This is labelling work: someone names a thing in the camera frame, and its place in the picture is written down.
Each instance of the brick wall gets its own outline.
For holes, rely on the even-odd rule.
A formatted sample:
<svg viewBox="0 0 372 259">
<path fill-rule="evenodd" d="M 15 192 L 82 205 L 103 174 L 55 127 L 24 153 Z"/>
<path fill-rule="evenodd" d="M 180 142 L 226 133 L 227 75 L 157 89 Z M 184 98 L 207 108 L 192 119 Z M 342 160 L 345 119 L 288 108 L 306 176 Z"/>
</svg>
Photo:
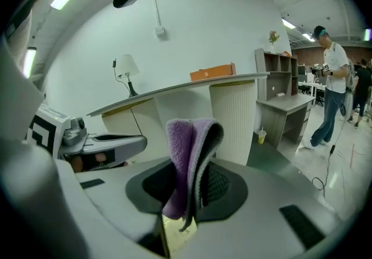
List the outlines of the brick wall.
<svg viewBox="0 0 372 259">
<path fill-rule="evenodd" d="M 360 60 L 364 58 L 366 61 L 372 59 L 372 49 L 363 47 L 344 47 L 346 55 L 355 64 L 360 65 Z M 322 47 L 304 48 L 292 50 L 293 55 L 297 56 L 300 65 L 312 66 L 315 63 L 323 63 L 324 49 Z"/>
</svg>

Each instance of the ceiling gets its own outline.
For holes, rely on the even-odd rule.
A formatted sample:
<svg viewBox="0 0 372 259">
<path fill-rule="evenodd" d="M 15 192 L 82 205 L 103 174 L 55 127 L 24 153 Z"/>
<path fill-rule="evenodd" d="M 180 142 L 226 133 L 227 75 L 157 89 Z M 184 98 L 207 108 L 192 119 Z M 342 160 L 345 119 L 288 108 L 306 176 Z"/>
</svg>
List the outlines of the ceiling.
<svg viewBox="0 0 372 259">
<path fill-rule="evenodd" d="M 53 0 L 39 0 L 33 8 L 33 21 L 29 46 L 37 47 L 30 79 L 41 85 L 47 71 L 45 63 L 57 40 L 74 20 L 86 12 L 97 0 L 70 0 L 62 10 L 50 7 Z M 274 0 L 281 16 L 297 28 L 287 29 L 292 49 L 317 45 L 305 39 L 316 25 L 327 28 L 332 38 L 342 45 L 372 47 L 364 42 L 366 24 L 352 0 Z"/>
</svg>

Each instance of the person in black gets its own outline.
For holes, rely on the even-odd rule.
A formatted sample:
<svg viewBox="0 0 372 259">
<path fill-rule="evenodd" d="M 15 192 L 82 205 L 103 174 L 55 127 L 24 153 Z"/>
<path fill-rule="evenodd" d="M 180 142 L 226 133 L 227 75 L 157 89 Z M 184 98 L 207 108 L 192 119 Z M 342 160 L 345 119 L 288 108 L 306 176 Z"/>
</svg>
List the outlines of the person in black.
<svg viewBox="0 0 372 259">
<path fill-rule="evenodd" d="M 372 77 L 370 72 L 367 70 L 367 61 L 362 59 L 362 67 L 356 72 L 356 79 L 354 85 L 354 100 L 353 110 L 359 105 L 359 117 L 355 123 L 355 129 L 358 128 L 359 122 L 361 121 L 364 113 L 364 106 L 368 99 L 368 93 L 372 86 Z M 353 121 L 353 115 L 350 116 L 348 122 Z"/>
</svg>

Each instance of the white reception desk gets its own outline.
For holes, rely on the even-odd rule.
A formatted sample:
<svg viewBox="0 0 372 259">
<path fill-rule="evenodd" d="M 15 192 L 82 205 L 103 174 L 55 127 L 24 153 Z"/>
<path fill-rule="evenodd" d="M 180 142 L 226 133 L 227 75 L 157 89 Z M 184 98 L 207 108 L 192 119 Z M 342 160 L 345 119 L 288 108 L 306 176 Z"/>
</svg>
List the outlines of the white reception desk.
<svg viewBox="0 0 372 259">
<path fill-rule="evenodd" d="M 246 165 L 251 149 L 256 116 L 255 80 L 268 73 L 241 74 L 184 83 L 136 95 L 88 113 L 101 115 L 109 132 L 143 134 L 148 141 L 144 152 L 131 159 L 150 161 L 169 155 L 167 135 L 160 121 L 155 99 L 196 87 L 209 86 L 212 114 L 224 128 L 224 139 L 217 157 Z"/>
</svg>

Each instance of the small desk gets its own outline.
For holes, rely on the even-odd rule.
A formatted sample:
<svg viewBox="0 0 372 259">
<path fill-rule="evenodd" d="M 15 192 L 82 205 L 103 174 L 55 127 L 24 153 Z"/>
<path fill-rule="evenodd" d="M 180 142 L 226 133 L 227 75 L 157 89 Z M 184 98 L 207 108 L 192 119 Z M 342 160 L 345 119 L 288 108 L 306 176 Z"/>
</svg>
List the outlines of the small desk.
<svg viewBox="0 0 372 259">
<path fill-rule="evenodd" d="M 169 156 L 168 139 L 155 99 L 160 95 L 209 86 L 212 114 L 224 128 L 224 139 L 217 157 L 245 165 L 251 148 L 256 116 L 255 80 L 268 73 L 240 74 L 205 79 L 136 95 L 88 113 L 101 115 L 109 132 L 143 134 L 148 145 L 131 161 L 144 162 Z"/>
<path fill-rule="evenodd" d="M 313 101 L 313 105 L 315 105 L 315 102 L 316 102 L 316 89 L 321 89 L 321 90 L 326 90 L 326 86 L 325 85 L 322 85 L 322 84 L 319 84 L 319 83 L 314 83 L 314 82 L 299 82 L 298 85 L 302 85 L 302 86 L 310 86 L 310 94 L 311 96 L 314 95 L 314 101 Z"/>
<path fill-rule="evenodd" d="M 294 143 L 301 141 L 314 99 L 306 94 L 296 94 L 257 101 L 262 108 L 261 126 L 267 133 L 265 140 L 275 148 L 282 135 Z"/>
</svg>

